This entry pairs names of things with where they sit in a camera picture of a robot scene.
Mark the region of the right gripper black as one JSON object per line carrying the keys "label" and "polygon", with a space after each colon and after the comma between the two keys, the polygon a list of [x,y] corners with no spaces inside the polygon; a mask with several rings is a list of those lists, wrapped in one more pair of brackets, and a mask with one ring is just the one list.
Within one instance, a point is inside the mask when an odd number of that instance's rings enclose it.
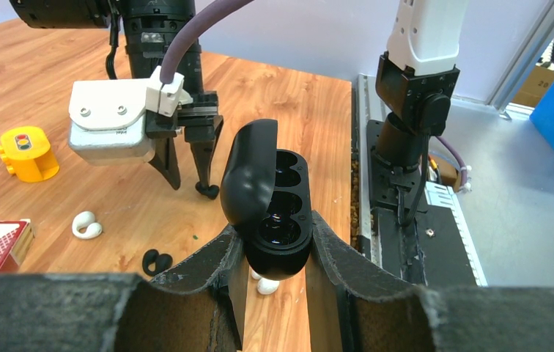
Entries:
{"label": "right gripper black", "polygon": [[219,114],[216,91],[193,94],[192,103],[179,106],[172,117],[148,111],[146,135],[155,139],[155,155],[149,164],[158,170],[174,189],[180,188],[180,170],[173,138],[188,128],[188,143],[203,185],[210,184],[211,165],[224,119]]}

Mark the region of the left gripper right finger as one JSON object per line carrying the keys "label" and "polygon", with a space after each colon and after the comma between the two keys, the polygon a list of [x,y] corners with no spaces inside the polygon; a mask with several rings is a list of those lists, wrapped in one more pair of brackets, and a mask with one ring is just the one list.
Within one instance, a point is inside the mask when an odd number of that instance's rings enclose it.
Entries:
{"label": "left gripper right finger", "polygon": [[313,351],[554,351],[554,288],[412,285],[312,218]]}

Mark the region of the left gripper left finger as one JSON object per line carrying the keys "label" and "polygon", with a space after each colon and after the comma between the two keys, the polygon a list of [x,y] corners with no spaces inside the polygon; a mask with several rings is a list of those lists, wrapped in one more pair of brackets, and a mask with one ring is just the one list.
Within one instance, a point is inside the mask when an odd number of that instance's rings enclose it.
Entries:
{"label": "left gripper left finger", "polygon": [[136,274],[0,274],[0,351],[238,351],[248,266],[220,235],[147,281]]}

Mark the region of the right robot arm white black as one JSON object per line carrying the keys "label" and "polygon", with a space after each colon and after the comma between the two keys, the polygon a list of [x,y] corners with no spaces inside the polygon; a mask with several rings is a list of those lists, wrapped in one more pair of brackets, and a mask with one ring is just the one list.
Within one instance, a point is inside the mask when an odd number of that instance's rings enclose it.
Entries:
{"label": "right robot arm white black", "polygon": [[[70,148],[95,165],[147,162],[172,188],[180,187],[174,146],[185,131],[199,180],[196,190],[214,199],[214,149],[224,123],[218,96],[203,87],[199,37],[242,9],[244,1],[13,1],[33,29],[106,29],[110,52],[104,80],[76,81],[68,114]],[[465,1],[403,1],[376,89],[415,135],[444,131],[459,69]]]}

